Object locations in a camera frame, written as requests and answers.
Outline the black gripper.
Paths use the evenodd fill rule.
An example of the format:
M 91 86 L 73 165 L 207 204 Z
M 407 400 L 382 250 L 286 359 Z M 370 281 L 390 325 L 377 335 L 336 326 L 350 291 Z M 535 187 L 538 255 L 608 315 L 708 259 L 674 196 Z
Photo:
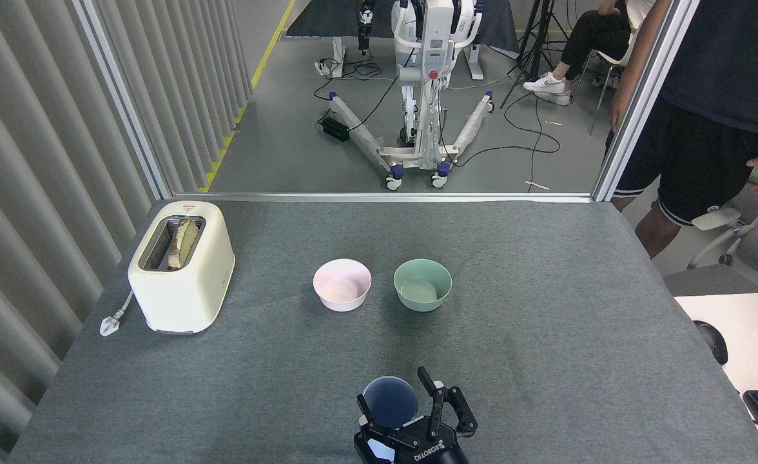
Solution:
M 468 463 L 469 460 L 458 444 L 459 437 L 471 437 L 476 432 L 478 421 L 459 387 L 444 387 L 433 381 L 424 366 L 418 367 L 420 379 L 426 393 L 432 400 L 429 415 L 404 426 L 400 430 L 377 425 L 373 412 L 363 394 L 356 396 L 362 412 L 360 431 L 353 441 L 355 449 L 364 463 Z M 455 427 L 443 422 L 445 403 L 452 406 L 458 418 Z M 378 441 L 383 447 L 394 451 L 391 460 L 377 456 L 369 441 Z

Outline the person's right hand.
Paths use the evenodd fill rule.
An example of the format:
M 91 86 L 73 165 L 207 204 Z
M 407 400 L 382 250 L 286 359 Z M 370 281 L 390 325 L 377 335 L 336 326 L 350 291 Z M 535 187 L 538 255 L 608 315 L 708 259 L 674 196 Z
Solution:
M 619 126 L 626 115 L 632 94 L 633 91 L 627 89 L 618 89 L 618 91 L 616 91 L 609 114 L 610 129 L 614 134 L 617 134 L 619 131 Z

